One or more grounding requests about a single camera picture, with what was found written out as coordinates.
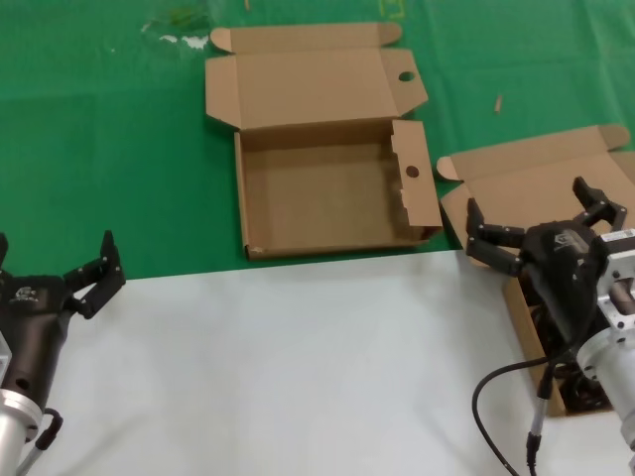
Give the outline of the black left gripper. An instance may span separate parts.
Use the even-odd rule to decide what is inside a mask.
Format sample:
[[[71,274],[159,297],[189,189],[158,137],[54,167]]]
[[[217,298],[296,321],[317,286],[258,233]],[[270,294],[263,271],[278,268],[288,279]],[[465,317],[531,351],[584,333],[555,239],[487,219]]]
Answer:
[[[0,270],[8,239],[0,233]],[[44,405],[51,392],[72,313],[92,319],[125,285],[118,248],[106,230],[100,256],[56,276],[1,276],[1,334],[11,360],[1,388]]]

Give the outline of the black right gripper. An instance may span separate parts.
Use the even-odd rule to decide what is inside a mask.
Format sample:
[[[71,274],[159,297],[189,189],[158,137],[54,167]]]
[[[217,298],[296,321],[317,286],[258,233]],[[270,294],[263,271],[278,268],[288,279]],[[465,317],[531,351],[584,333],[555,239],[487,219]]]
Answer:
[[[467,201],[466,254],[507,276],[519,276],[525,264],[534,290],[547,306],[566,342],[584,342],[591,335],[597,315],[597,263],[589,254],[599,221],[611,231],[622,229],[626,208],[610,200],[583,177],[573,181],[572,191],[583,207],[575,221],[554,221],[524,228],[493,225],[484,221],[474,198]],[[519,256],[506,248],[520,250]]]

